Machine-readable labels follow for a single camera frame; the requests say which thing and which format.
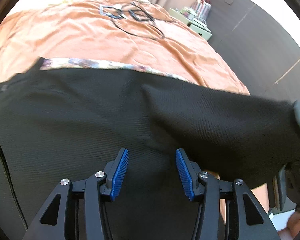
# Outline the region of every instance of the black cloth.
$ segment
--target black cloth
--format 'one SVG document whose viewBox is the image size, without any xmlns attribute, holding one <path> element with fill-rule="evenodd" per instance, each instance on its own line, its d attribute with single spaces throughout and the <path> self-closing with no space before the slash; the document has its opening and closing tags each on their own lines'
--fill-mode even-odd
<svg viewBox="0 0 300 240">
<path fill-rule="evenodd" d="M 0 84 L 0 147 L 28 225 L 61 179 L 86 179 L 121 147 L 130 161 L 119 197 L 107 205 L 114 240 L 191 239 L 197 204 L 184 196 L 177 148 L 251 188 L 300 159 L 289 102 L 133 70 L 42 71 L 41 62 Z M 7 215 L 13 199 L 0 194 L 0 226 L 18 240 L 21 218 Z"/>
</svg>

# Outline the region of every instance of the cable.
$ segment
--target cable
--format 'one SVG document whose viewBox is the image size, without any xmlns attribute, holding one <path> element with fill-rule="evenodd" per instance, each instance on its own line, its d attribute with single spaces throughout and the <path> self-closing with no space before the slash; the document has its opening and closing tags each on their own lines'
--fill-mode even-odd
<svg viewBox="0 0 300 240">
<path fill-rule="evenodd" d="M 130 33 L 130 32 L 128 32 L 128 31 L 122 29 L 120 26 L 118 26 L 118 25 L 114 22 L 114 19 L 113 19 L 113 18 L 111 18 L 111 21 L 113 22 L 114 26 L 116 26 L 119 30 L 124 31 L 125 33 L 127 33 L 127 34 L 129 34 L 129 35 L 136 36 L 136 37 L 140 37 L 140 38 L 145 38 L 145 39 L 151 39 L 151 40 L 154 40 L 154 41 L 159 40 L 159 39 L 153 38 L 153 37 L 146 37 L 146 36 L 141 36 L 141 35 L 137 35 L 137 34 L 134 34 L 134 33 Z M 153 28 L 155 28 L 156 30 L 159 31 L 159 34 L 161 35 L 160 39 L 164 39 L 164 38 L 165 38 L 164 33 L 163 33 L 158 27 L 153 26 L 153 25 L 150 25 L 150 24 L 149 24 L 149 26 L 152 26 Z"/>
<path fill-rule="evenodd" d="M 151 3 L 151 2 L 141 2 L 141 1 L 138 1 L 137 3 L 139 3 L 139 4 L 152 4 L 153 6 L 156 6 L 156 4 L 153 4 L 153 3 Z M 138 8 L 138 10 L 133 10 L 134 12 L 136 12 L 136 11 L 142 11 L 142 12 L 145 14 L 145 15 L 143 15 L 143 14 L 135 13 L 135 14 L 138 15 L 138 16 L 146 17 L 146 16 L 148 15 L 148 16 L 150 16 L 150 18 L 152 18 L 152 19 L 154 19 L 154 20 L 158 20 L 158 21 L 164 21 L 164 22 L 168 22 L 168 23 L 176 23 L 176 22 L 177 22 L 177 21 L 174 20 L 172 17 L 171 17 L 171 20 L 170 20 L 170 21 L 164 20 L 164 19 L 159 19 L 159 18 L 154 18 L 154 17 L 153 17 L 151 14 L 149 14 L 146 10 L 144 10 L 144 9 L 142 9 L 141 7 L 137 6 L 137 5 L 135 4 L 135 2 L 131 2 L 130 4 L 125 4 L 125 5 L 123 5 L 122 7 L 126 7 L 126 6 L 128 6 L 128 5 L 134 5 L 135 7 Z"/>
<path fill-rule="evenodd" d="M 137 7 L 140 11 L 142 11 L 150 19 L 150 21 L 154 22 L 154 18 L 146 10 L 143 10 L 140 6 L 136 5 L 135 2 L 131 2 L 130 4 Z"/>
</svg>

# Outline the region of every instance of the metal screw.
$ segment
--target metal screw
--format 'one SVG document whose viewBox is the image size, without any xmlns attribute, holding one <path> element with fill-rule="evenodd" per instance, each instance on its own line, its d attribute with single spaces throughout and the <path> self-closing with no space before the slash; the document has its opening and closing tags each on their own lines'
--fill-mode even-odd
<svg viewBox="0 0 300 240">
<path fill-rule="evenodd" d="M 235 183 L 239 186 L 243 185 L 243 180 L 242 179 L 235 179 Z"/>
<path fill-rule="evenodd" d="M 68 183 L 69 183 L 69 179 L 63 179 L 63 180 L 60 181 L 60 184 L 63 185 L 63 186 L 67 185 Z"/>
<path fill-rule="evenodd" d="M 207 178 L 207 177 L 208 177 L 208 174 L 209 174 L 209 173 L 207 173 L 206 171 L 202 171 L 202 172 L 200 172 L 200 177 L 201 177 L 201 178 Z"/>
<path fill-rule="evenodd" d="M 104 175 L 105 175 L 105 173 L 103 171 L 97 171 L 96 174 L 95 174 L 95 176 L 97 178 L 102 178 Z"/>
</svg>

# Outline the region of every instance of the orange bedsheet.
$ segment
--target orange bedsheet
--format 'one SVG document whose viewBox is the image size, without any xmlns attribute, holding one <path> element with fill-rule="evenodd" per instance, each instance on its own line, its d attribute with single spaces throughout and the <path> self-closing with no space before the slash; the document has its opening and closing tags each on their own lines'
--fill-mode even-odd
<svg viewBox="0 0 300 240">
<path fill-rule="evenodd" d="M 117 21 L 118 25 L 144 38 L 125 33 L 99 13 L 100 4 L 130 2 L 87 0 L 7 16 L 0 25 L 0 82 L 28 70 L 37 57 L 76 57 L 149 66 L 198 85 L 249 93 L 203 38 L 159 5 L 139 4 L 158 19 L 156 26 L 165 39 L 148 23 L 136 22 L 129 14 L 129 19 Z"/>
</svg>

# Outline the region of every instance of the blue gripper pad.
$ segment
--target blue gripper pad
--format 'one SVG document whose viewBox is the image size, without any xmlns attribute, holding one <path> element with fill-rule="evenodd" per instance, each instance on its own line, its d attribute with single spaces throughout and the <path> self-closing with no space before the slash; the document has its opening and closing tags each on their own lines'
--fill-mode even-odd
<svg viewBox="0 0 300 240">
<path fill-rule="evenodd" d="M 189 200 L 192 201 L 194 199 L 192 179 L 179 149 L 176 151 L 176 165 L 179 171 L 183 190 Z"/>
<path fill-rule="evenodd" d="M 129 152 L 127 149 L 125 149 L 125 151 L 121 156 L 121 160 L 118 164 L 117 170 L 115 171 L 112 179 L 112 188 L 110 192 L 111 201 L 114 201 L 114 199 L 120 193 L 121 185 L 123 182 L 124 175 L 127 171 L 128 163 L 129 163 Z"/>
</svg>

